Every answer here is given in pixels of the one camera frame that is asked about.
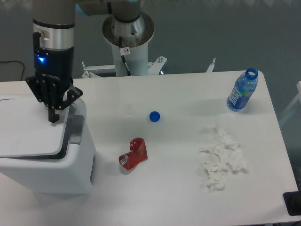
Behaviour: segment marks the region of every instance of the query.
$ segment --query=gray floor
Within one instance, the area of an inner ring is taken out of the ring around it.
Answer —
[[[145,0],[143,11],[155,23],[149,60],[167,57],[166,73],[205,72],[213,58],[214,71],[257,67],[265,74],[278,117],[297,94],[300,0]],[[76,16],[74,78],[83,73],[81,61],[86,66],[113,64],[101,32],[105,17]],[[0,61],[23,61],[25,78],[34,73],[32,58],[30,1],[0,1]],[[20,64],[0,64],[0,81],[18,81],[21,72]],[[301,166],[300,118],[298,111],[282,127],[294,167]]]

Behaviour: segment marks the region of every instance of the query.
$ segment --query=bottle label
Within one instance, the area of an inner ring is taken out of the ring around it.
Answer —
[[[238,89],[234,87],[228,98],[228,103],[236,109],[244,108],[251,95],[252,94],[244,95],[244,91],[238,91]]]

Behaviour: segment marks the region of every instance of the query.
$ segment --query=plastic bottle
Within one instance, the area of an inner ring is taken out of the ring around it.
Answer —
[[[256,89],[258,82],[257,76],[258,71],[253,67],[239,76],[227,100],[227,105],[231,110],[239,112],[244,109]]]

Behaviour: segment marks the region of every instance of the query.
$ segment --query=crumpled tissue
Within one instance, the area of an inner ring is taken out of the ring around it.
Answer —
[[[199,152],[206,152],[218,156],[218,162],[206,161],[204,167],[208,171],[207,186],[210,191],[223,190],[225,187],[224,174],[232,172],[246,172],[247,164],[242,149],[238,148],[239,142],[221,127],[216,128],[221,144],[207,145],[200,148]]]

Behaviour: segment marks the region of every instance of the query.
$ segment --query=bottle cap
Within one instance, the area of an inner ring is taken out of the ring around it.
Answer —
[[[254,67],[251,67],[246,71],[246,78],[249,80],[254,80],[257,78],[257,76],[258,76],[258,70]]]
[[[151,112],[150,113],[150,120],[153,122],[157,122],[160,119],[160,113],[159,112]]]

